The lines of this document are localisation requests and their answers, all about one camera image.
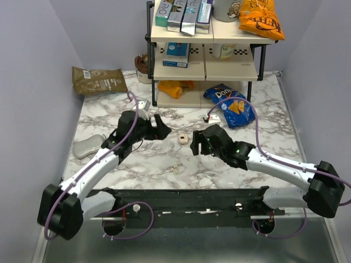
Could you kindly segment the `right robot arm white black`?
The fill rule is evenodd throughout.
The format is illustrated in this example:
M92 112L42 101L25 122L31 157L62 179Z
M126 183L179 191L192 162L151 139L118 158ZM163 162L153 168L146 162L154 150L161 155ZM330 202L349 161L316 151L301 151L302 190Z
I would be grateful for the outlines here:
M252 208L257 214L266 214L271 208L308 208L325 218L336 215L345 184L328 162L301 163L261 151L253 144L233 141L217 124L194 131L190 148L195 156L215 156L230 167L265 173L292 184L268 188L255 198Z

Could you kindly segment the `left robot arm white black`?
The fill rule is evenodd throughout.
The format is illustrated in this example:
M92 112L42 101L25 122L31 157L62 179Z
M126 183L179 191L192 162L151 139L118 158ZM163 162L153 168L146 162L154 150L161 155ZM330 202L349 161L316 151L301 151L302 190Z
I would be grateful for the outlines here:
M60 185L48 185L42 193L37 222L50 232L66 240L74 237L83 223L98 215L116 216L122 204L111 190L100 190L90 196L94 186L118 167L132 152L133 145L142 140L164 140L171 133L160 115L151 124L141 110L122 112L117 128L107 137L95 156L74 176Z

